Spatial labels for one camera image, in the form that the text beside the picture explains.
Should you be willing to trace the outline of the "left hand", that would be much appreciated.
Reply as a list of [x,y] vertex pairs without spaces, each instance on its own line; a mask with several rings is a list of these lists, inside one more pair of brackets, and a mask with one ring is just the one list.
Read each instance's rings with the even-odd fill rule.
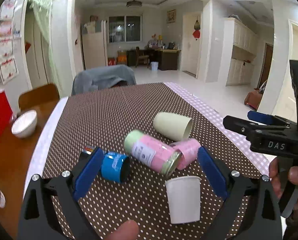
[[135,240],[138,237],[139,226],[134,220],[125,221],[114,232],[106,236],[107,240]]

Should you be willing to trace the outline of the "right hand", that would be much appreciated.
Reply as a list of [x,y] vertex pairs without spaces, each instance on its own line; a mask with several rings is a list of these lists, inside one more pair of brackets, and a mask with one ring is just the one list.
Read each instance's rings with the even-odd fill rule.
[[[273,159],[269,166],[269,177],[271,178],[271,184],[273,186],[273,190],[278,198],[281,197],[283,190],[281,189],[280,178],[278,175],[278,160],[277,158]],[[294,185],[298,185],[298,166],[293,166],[289,170],[288,180]],[[293,208],[293,214],[291,218],[298,222],[298,201]]]

